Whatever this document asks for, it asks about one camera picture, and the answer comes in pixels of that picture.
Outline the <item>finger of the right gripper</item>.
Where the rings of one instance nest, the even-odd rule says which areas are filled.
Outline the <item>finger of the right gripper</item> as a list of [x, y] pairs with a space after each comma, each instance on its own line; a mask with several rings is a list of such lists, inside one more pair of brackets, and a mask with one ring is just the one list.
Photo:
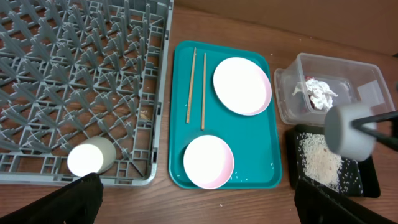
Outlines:
[[389, 147], [390, 149], [397, 149], [397, 125], [392, 125], [391, 128], [391, 135], [386, 135], [383, 133], [380, 133], [379, 131], [375, 131], [373, 129], [369, 129], [365, 127], [364, 125], [360, 126], [353, 126], [355, 129], [358, 131], [361, 131], [364, 134], [367, 134], [369, 136], [372, 136], [376, 138], [377, 142]]
[[366, 123], [380, 123], [385, 121], [390, 121], [393, 125], [397, 124], [397, 111], [391, 111], [388, 113], [372, 115], [368, 117], [358, 118], [351, 122], [353, 127], [358, 127]]

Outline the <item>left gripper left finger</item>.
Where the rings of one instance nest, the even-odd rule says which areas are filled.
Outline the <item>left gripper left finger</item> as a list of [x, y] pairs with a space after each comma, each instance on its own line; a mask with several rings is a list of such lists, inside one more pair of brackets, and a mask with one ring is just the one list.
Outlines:
[[49, 195], [1, 217], [1, 223], [93, 224], [103, 202], [103, 184], [90, 173]]

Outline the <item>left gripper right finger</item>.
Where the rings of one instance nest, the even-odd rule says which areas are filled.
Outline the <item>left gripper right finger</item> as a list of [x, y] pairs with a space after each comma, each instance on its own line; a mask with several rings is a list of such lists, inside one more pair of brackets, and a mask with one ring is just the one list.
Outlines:
[[394, 224], [392, 220], [306, 178], [298, 180], [294, 202], [303, 224]]

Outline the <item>grey bowl with rice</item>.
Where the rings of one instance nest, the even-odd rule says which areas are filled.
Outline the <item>grey bowl with rice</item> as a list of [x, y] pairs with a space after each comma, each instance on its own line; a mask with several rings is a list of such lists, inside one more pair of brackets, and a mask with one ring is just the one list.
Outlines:
[[376, 138], [355, 129], [351, 122], [372, 116], [364, 103], [333, 106], [325, 116], [324, 135], [331, 152], [341, 157], [365, 161], [373, 152]]

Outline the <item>white napkin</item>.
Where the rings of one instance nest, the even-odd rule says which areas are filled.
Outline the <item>white napkin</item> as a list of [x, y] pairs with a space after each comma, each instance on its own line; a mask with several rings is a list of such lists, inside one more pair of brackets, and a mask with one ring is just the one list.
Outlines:
[[330, 89], [329, 84], [314, 78], [313, 93], [311, 100], [316, 110], [328, 111], [333, 107], [333, 99], [338, 97], [334, 91]]

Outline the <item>white paper cup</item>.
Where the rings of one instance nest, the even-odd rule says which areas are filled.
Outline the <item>white paper cup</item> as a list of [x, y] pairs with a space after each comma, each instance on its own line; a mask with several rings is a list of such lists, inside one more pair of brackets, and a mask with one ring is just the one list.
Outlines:
[[69, 171], [78, 177], [107, 171], [116, 160], [116, 148], [104, 137], [95, 136], [74, 147], [67, 157]]

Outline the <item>red snack wrapper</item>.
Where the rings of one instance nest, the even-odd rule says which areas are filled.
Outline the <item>red snack wrapper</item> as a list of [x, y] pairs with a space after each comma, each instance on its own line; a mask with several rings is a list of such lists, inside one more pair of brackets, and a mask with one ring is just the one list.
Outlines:
[[304, 91], [303, 90], [304, 90], [304, 87], [306, 87], [307, 95], [308, 95], [308, 99], [309, 99], [311, 108], [314, 109], [315, 105], [314, 105], [314, 103], [311, 100], [312, 93], [313, 93], [313, 80], [314, 80], [314, 77], [305, 76], [305, 82], [304, 82], [304, 84], [302, 84], [302, 83], [300, 84], [300, 90], [301, 90], [302, 94], [304, 95]]

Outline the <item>pink shallow bowl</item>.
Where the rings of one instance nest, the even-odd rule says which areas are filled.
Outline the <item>pink shallow bowl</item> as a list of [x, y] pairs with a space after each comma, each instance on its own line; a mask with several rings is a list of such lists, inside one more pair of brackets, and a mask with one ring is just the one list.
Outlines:
[[183, 168], [196, 186], [217, 189], [227, 183], [233, 174], [233, 152], [221, 138], [202, 135], [187, 146], [183, 156]]

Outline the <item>white round plate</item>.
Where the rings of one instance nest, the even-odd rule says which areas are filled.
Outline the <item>white round plate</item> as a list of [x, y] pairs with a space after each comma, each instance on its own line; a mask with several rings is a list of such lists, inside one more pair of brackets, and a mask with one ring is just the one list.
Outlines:
[[214, 71], [213, 86], [222, 104], [243, 116], [260, 114], [271, 103], [268, 76], [246, 58], [231, 57], [220, 62]]

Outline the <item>wooden chopstick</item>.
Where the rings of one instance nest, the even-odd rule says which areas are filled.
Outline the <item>wooden chopstick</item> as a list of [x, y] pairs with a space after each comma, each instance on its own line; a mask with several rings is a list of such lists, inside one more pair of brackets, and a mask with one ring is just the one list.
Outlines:
[[203, 55], [203, 88], [202, 88], [202, 109], [201, 109], [201, 130], [205, 130], [206, 113], [206, 53]]
[[192, 108], [192, 93], [193, 93], [193, 84], [194, 84], [194, 76], [195, 76], [195, 64], [196, 64], [196, 55], [197, 55], [197, 48], [194, 47], [193, 49], [193, 58], [192, 58], [192, 68], [190, 73], [190, 86], [188, 92], [188, 103], [187, 103], [187, 116], [186, 116], [186, 123], [189, 124], [190, 122], [190, 113]]

